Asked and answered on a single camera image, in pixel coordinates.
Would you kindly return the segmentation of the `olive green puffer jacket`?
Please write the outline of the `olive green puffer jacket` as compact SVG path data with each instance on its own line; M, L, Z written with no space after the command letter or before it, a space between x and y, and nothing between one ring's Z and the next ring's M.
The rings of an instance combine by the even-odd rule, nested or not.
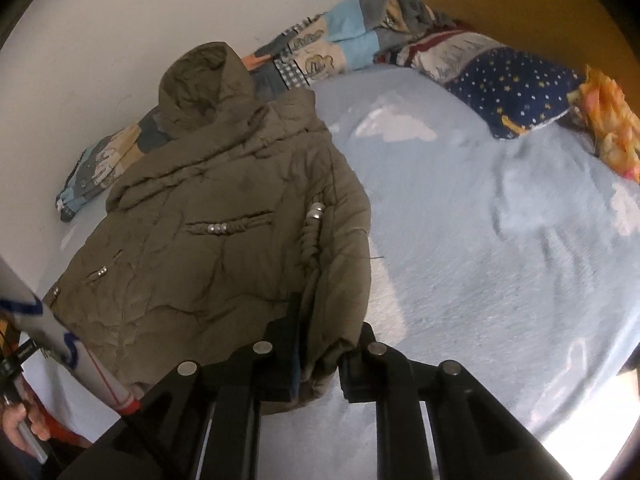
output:
M294 315L294 404L321 398L366 316L371 208L314 92L262 102L236 53L210 42L166 70L157 118L168 142L115 182L46 303L143 388Z

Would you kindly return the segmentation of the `light blue cloud bedsheet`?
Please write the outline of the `light blue cloud bedsheet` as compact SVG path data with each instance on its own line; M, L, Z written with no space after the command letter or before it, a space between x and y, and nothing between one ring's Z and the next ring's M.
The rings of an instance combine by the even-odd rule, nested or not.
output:
M552 434L638 344L638 186L559 124L493 138L411 70L366 70L310 91L370 203L363 322L406 356L460 360L536 437ZM110 193L70 226L44 296L105 218ZM270 422L269 452L320 448L277 475L356 478L372 424L329 382L311 408Z

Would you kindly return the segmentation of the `orange plush toy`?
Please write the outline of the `orange plush toy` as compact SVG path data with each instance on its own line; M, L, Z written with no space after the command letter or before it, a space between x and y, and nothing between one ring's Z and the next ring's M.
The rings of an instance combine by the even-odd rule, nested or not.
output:
M567 97L592 136L597 158L619 176L639 183L639 117L618 83L587 66L585 81Z

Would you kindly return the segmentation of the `navy star pattern pillow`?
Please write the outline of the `navy star pattern pillow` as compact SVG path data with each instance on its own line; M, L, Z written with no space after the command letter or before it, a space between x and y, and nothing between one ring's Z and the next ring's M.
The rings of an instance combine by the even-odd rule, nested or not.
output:
M473 58L444 88L488 125L498 140L514 140L570 111L568 95L582 74L525 51L502 47Z

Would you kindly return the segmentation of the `white red printed pillow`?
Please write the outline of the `white red printed pillow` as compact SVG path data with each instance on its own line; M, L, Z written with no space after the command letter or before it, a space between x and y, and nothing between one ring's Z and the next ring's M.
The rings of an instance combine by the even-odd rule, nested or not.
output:
M456 79L481 54L505 46L478 32L447 29L380 54L378 62L412 68L442 86Z

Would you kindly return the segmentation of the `patchwork cartoon blanket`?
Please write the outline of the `patchwork cartoon blanket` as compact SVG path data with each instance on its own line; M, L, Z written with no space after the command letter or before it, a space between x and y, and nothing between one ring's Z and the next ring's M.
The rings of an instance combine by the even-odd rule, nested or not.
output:
M421 0L344 0L304 18L242 62L258 98L271 101L286 90L379 63L388 52L455 24ZM85 148L55 197L60 220L72 221L134 162L169 140L154 107L138 122Z

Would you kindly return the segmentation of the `brown wooden headboard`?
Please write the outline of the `brown wooden headboard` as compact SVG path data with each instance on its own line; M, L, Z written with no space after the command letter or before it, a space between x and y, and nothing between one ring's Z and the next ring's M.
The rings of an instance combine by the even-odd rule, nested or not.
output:
M508 46L580 72L598 68L639 110L639 58L599 0L422 0Z

